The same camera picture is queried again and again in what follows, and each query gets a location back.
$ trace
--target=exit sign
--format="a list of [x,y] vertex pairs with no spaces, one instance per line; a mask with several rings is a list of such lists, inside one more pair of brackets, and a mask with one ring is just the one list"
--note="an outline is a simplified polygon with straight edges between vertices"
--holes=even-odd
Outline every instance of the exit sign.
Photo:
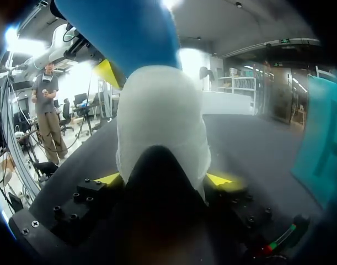
[[290,43],[290,39],[282,39],[280,40],[280,43]]

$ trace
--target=gray t-shirt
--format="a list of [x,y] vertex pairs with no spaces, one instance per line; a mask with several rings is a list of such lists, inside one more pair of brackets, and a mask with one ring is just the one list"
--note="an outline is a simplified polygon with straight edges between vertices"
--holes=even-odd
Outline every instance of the gray t-shirt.
[[43,89],[46,89],[48,93],[58,91],[58,78],[53,75],[51,82],[43,82],[43,75],[39,75],[32,86],[32,90],[36,90],[36,113],[46,113],[54,111],[54,102],[52,98],[45,98],[43,96]]

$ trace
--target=yellow marking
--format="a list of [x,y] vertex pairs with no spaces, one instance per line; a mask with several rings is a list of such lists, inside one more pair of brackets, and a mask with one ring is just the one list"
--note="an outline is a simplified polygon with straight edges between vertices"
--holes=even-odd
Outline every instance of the yellow marking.
[[110,62],[106,59],[102,61],[100,64],[96,65],[94,68],[95,72],[105,79],[108,83],[110,83],[112,86],[119,88],[118,81],[113,73],[113,69],[111,67]]
[[118,176],[119,176],[119,173],[115,173],[107,177],[96,179],[95,181],[101,181],[102,183],[105,183],[105,184],[111,184],[112,181],[115,180],[115,178]]
[[233,181],[230,181],[229,179],[220,178],[220,177],[218,177],[218,176],[215,176],[215,175],[212,175],[212,174],[209,174],[209,173],[206,173],[206,175],[209,177],[209,179],[210,179],[216,186],[219,186],[219,185],[222,185],[222,184],[225,184],[225,183],[233,183]]

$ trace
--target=teal cloth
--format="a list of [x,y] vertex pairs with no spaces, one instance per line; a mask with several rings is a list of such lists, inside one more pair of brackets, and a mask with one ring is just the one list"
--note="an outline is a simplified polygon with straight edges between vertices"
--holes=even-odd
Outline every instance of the teal cloth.
[[325,208],[337,186],[337,83],[309,77],[308,84],[304,138],[291,172]]

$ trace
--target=khaki pants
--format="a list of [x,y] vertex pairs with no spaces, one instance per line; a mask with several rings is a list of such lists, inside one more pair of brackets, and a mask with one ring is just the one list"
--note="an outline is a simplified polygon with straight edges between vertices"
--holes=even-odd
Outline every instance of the khaki pants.
[[37,114],[37,118],[47,158],[58,164],[58,155],[64,158],[68,152],[60,132],[59,118],[56,112]]

